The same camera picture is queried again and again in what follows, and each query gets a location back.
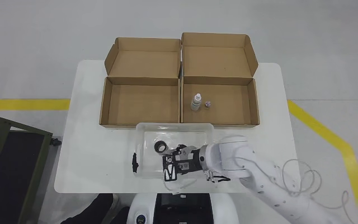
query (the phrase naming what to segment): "white robot body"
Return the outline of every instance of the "white robot body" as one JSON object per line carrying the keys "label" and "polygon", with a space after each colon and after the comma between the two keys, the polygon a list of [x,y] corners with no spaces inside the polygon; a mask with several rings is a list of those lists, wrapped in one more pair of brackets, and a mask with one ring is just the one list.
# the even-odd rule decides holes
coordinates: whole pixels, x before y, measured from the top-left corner
{"label": "white robot body", "polygon": [[[299,181],[283,173],[274,163],[257,157],[244,136],[230,136],[219,143],[202,146],[194,162],[208,180],[214,181],[218,174],[226,180],[239,180],[290,223],[344,223],[310,195],[299,193]],[[133,200],[127,223],[138,223],[136,218],[140,214],[146,216],[148,222],[145,223],[153,223],[155,201],[156,194],[138,194]],[[239,223],[235,205],[228,194],[210,194],[210,201],[214,223]]]}
{"label": "white robot body", "polygon": [[[214,223],[237,223],[239,219],[235,204],[229,194],[215,193],[209,194],[211,201],[211,209],[213,213]],[[130,206],[127,224],[141,224],[137,222],[139,216],[145,217],[143,224],[152,224],[157,194],[156,193],[140,193],[137,194]]]}

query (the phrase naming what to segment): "white robotic arm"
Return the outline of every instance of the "white robotic arm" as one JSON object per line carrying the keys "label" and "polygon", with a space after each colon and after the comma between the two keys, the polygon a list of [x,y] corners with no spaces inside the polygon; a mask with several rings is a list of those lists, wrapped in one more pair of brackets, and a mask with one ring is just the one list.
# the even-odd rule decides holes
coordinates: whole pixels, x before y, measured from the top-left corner
{"label": "white robotic arm", "polygon": [[223,138],[200,148],[200,165],[208,178],[215,173],[238,179],[252,194],[291,223],[344,223],[311,199],[299,193],[300,183],[272,162],[258,158],[244,136]]}

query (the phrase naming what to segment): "dark green cart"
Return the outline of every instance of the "dark green cart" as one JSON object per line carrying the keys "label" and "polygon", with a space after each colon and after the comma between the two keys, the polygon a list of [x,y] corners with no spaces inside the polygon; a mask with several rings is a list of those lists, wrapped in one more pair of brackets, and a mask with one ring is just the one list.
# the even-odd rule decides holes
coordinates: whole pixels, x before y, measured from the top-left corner
{"label": "dark green cart", "polygon": [[0,118],[0,223],[25,223],[28,219],[49,146],[61,144],[52,135]]}

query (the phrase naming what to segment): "white bottle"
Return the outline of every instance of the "white bottle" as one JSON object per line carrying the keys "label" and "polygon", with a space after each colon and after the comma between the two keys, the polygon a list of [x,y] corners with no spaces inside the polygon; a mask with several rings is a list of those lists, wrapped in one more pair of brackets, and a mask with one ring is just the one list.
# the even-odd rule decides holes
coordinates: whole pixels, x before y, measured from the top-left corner
{"label": "white bottle", "polygon": [[196,94],[194,96],[194,98],[191,101],[191,110],[198,110],[201,104],[201,95],[200,94]]}

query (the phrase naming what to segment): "transparent plastic bin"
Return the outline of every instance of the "transparent plastic bin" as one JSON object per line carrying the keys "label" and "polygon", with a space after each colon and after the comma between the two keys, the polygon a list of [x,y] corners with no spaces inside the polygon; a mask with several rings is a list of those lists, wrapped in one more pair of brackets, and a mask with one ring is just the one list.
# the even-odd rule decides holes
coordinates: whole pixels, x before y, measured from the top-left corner
{"label": "transparent plastic bin", "polygon": [[[178,144],[201,147],[213,142],[212,124],[139,123],[136,126],[137,163],[134,175],[140,178],[163,178],[162,156],[154,150],[157,141],[164,141],[170,149]],[[202,170],[182,175],[183,179],[203,178]]]}

